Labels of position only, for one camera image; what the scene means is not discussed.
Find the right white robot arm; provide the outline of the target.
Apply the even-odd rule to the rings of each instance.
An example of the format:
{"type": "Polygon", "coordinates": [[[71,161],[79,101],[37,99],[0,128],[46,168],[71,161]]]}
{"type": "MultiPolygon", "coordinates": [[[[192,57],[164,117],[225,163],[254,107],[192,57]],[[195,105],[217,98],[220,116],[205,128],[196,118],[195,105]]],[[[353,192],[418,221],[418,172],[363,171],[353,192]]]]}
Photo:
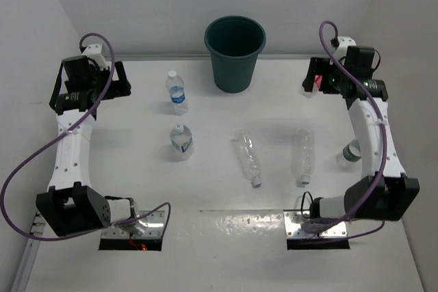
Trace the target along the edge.
{"type": "Polygon", "coordinates": [[[320,91],[339,94],[346,102],[362,161],[361,179],[344,195],[316,198],[310,206],[312,224],[335,220],[398,221],[420,191],[408,177],[394,146],[388,118],[388,93],[382,80],[373,79],[375,49],[349,46],[342,63],[313,57],[302,83],[310,90],[320,76],[320,91]]]}

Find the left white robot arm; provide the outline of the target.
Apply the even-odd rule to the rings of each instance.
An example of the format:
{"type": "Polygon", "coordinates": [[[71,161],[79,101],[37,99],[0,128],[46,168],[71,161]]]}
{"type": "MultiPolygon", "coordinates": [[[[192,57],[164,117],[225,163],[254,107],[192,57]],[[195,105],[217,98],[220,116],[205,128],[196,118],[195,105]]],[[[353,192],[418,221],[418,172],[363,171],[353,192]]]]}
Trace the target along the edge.
{"type": "Polygon", "coordinates": [[[93,190],[90,175],[90,138],[96,122],[92,108],[105,86],[106,99],[131,94],[122,62],[116,81],[102,55],[80,55],[62,60],[49,105],[57,114],[58,135],[55,167],[47,191],[38,194],[36,206],[59,237],[107,228],[130,220],[136,210],[132,198],[102,196],[93,190]]]}

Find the short round water bottle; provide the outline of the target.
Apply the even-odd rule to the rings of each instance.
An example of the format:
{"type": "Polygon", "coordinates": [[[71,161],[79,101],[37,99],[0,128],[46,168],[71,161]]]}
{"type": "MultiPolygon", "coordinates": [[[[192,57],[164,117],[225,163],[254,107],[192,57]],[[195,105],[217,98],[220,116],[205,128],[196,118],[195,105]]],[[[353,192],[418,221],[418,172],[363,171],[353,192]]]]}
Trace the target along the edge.
{"type": "Polygon", "coordinates": [[[182,123],[176,123],[170,132],[170,141],[177,150],[181,160],[187,160],[194,151],[193,137],[191,130],[182,123]]]}

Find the red cap bottle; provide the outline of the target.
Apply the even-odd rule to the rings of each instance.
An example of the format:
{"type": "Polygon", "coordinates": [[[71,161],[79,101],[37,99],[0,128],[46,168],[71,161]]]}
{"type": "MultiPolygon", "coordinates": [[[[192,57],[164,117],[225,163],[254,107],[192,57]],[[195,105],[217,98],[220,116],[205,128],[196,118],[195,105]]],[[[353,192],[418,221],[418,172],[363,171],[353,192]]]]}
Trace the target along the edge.
{"type": "Polygon", "coordinates": [[[316,75],[313,82],[312,90],[310,92],[306,92],[305,89],[301,87],[300,93],[307,98],[314,97],[320,90],[321,81],[322,81],[322,77],[320,75],[316,75]]]}

